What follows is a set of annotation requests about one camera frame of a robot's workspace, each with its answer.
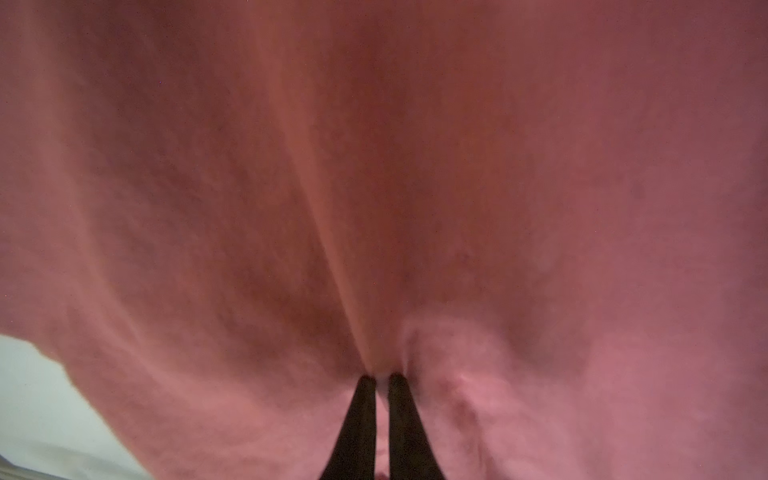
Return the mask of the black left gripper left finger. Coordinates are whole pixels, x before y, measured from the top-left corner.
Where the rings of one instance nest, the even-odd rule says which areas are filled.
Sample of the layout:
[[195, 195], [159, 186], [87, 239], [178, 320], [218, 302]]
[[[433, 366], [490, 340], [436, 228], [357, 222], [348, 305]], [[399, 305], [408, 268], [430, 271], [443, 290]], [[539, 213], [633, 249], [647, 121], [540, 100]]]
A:
[[319, 479], [374, 480], [376, 439], [376, 380], [362, 376]]

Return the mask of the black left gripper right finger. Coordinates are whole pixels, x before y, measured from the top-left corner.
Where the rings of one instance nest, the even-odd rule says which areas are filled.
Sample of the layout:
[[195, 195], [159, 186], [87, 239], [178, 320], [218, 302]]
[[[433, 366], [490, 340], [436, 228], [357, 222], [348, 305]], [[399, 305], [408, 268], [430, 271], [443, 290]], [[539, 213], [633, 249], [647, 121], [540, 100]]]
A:
[[388, 380], [391, 480], [445, 480], [431, 449], [406, 377]]

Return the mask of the maroon garment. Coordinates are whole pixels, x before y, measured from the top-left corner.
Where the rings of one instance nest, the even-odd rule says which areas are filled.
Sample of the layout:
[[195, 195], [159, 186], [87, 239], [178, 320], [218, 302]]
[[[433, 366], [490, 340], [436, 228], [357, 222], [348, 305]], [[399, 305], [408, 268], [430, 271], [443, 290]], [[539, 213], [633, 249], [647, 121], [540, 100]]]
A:
[[158, 479], [767, 475], [763, 1], [5, 1], [1, 331]]

